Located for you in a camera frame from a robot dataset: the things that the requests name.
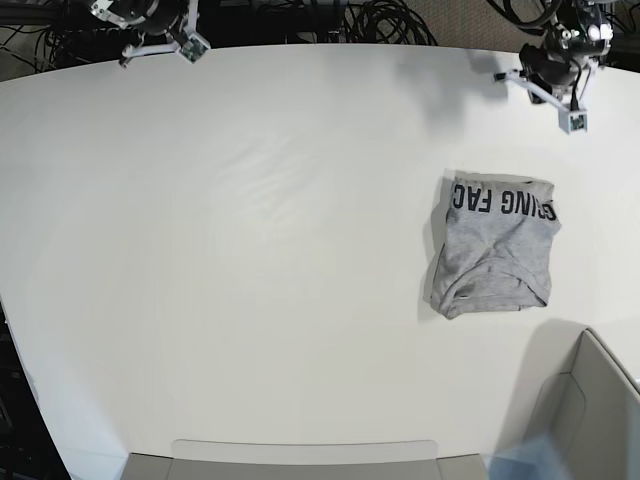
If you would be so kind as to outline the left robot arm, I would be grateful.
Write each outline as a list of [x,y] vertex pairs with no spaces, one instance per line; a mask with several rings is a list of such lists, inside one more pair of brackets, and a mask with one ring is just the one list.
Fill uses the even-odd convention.
[[590,80],[609,52],[614,29],[601,11],[600,1],[543,1],[542,12],[523,20],[509,1],[489,5],[520,31],[539,36],[538,46],[519,52],[521,68],[496,73],[497,82],[513,82],[527,91],[534,105],[559,110],[582,107]]

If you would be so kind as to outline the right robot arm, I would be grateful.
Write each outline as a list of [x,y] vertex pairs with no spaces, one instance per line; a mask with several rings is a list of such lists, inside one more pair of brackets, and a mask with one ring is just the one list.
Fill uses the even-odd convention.
[[199,2],[170,0],[95,0],[88,2],[97,19],[121,30],[134,30],[137,44],[128,44],[119,64],[126,68],[132,60],[163,54],[177,54],[193,64],[211,45],[197,30]]

